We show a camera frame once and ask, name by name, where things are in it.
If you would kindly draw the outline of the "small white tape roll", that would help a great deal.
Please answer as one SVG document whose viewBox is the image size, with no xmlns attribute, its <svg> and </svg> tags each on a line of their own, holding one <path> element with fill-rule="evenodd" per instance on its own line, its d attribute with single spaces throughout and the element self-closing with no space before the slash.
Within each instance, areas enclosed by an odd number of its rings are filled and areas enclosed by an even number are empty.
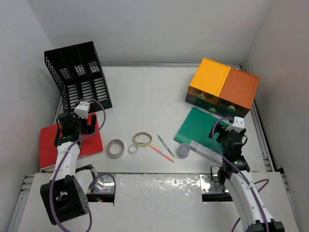
<svg viewBox="0 0 309 232">
<path fill-rule="evenodd" d="M 131 144 L 129 147 L 128 147 L 128 152 L 129 154 L 136 154 L 139 150 L 139 146 L 137 144 Z"/>
</svg>

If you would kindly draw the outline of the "large clear tape roll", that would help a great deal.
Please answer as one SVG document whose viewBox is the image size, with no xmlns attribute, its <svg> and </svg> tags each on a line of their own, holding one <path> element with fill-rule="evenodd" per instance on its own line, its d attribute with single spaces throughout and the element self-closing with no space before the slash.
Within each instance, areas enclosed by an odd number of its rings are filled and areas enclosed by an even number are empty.
<svg viewBox="0 0 309 232">
<path fill-rule="evenodd" d="M 119 139 L 111 140 L 108 144 L 108 156 L 111 159 L 117 159 L 124 155 L 125 144 Z"/>
</svg>

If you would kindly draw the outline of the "orange highlighter pen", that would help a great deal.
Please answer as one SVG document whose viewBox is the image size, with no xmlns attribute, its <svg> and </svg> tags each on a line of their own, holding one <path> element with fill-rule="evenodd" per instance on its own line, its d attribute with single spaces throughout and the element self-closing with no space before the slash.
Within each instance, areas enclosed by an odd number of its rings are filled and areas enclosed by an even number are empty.
<svg viewBox="0 0 309 232">
<path fill-rule="evenodd" d="M 163 156 L 164 158 L 166 158 L 167 160 L 169 160 L 170 162 L 173 162 L 174 163 L 174 160 L 169 157 L 168 155 L 164 154 L 162 151 L 160 151 L 158 148 L 152 146 L 152 145 L 149 145 L 149 147 L 151 149 L 153 149 L 154 151 L 156 151 L 158 154 L 160 154 L 161 156 Z"/>
</svg>

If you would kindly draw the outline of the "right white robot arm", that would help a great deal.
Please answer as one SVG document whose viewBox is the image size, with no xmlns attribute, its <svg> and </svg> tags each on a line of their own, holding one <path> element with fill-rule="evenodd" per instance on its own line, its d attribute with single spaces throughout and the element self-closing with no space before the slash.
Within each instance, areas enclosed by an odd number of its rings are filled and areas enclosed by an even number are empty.
<svg viewBox="0 0 309 232">
<path fill-rule="evenodd" d="M 245 232 L 284 232 L 282 222 L 268 212 L 252 181 L 250 168 L 241 149 L 245 129 L 233 130 L 216 121 L 209 137 L 222 157 L 218 171 L 219 184 L 228 189 Z"/>
</svg>

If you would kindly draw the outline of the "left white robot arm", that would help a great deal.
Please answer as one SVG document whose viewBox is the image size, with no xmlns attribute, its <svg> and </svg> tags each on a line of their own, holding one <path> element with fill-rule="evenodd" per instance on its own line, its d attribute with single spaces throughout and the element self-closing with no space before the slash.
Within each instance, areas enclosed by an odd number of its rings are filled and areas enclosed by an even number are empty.
<svg viewBox="0 0 309 232">
<path fill-rule="evenodd" d="M 77 158 L 81 152 L 82 135 L 96 130 L 97 116 L 81 118 L 67 111 L 57 116 L 54 146 L 57 159 L 53 175 L 47 184 L 41 185 L 40 194 L 50 222 L 57 225 L 70 219 L 88 214 L 86 192 L 94 179 L 90 170 L 76 172 Z"/>
</svg>

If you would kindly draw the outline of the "right metal arm base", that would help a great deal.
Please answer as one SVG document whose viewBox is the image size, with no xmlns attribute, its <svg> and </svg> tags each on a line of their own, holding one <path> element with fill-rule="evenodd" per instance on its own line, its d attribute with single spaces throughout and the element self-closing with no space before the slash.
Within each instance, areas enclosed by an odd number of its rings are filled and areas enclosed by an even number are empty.
<svg viewBox="0 0 309 232">
<path fill-rule="evenodd" d="M 217 174 L 201 174 L 200 186 L 203 194 L 228 194 L 228 189 L 219 184 Z"/>
</svg>

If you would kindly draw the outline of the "grey green pen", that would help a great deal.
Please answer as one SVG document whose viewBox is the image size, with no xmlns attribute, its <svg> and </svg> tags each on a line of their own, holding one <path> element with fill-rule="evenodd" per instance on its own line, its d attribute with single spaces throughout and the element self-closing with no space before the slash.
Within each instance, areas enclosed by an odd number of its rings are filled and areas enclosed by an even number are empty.
<svg viewBox="0 0 309 232">
<path fill-rule="evenodd" d="M 158 139 L 160 140 L 160 142 L 162 143 L 162 145 L 165 147 L 165 149 L 169 152 L 169 154 L 174 158 L 175 155 L 172 153 L 172 151 L 170 150 L 170 148 L 167 146 L 167 144 L 163 141 L 163 139 L 161 138 L 161 136 L 159 134 L 157 134 Z"/>
</svg>

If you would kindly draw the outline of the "left metal arm base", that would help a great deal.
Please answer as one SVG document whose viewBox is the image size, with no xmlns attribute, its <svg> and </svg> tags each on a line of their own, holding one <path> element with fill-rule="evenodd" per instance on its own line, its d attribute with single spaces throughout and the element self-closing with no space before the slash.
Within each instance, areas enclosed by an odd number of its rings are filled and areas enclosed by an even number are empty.
<svg viewBox="0 0 309 232">
<path fill-rule="evenodd" d="M 116 180 L 112 174 L 103 173 L 97 176 L 89 185 L 87 194 L 115 194 Z"/>
</svg>

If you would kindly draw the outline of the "beige masking tape roll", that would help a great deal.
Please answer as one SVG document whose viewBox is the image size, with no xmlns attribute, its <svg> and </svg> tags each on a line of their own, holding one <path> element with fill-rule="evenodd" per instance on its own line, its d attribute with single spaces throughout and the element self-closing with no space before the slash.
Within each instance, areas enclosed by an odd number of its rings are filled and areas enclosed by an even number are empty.
<svg viewBox="0 0 309 232">
<path fill-rule="evenodd" d="M 142 132 L 136 133 L 133 136 L 132 140 L 133 140 L 133 143 L 135 143 L 136 145 L 140 147 L 146 147 L 152 144 L 153 137 L 151 136 L 151 134 L 142 131 Z"/>
</svg>

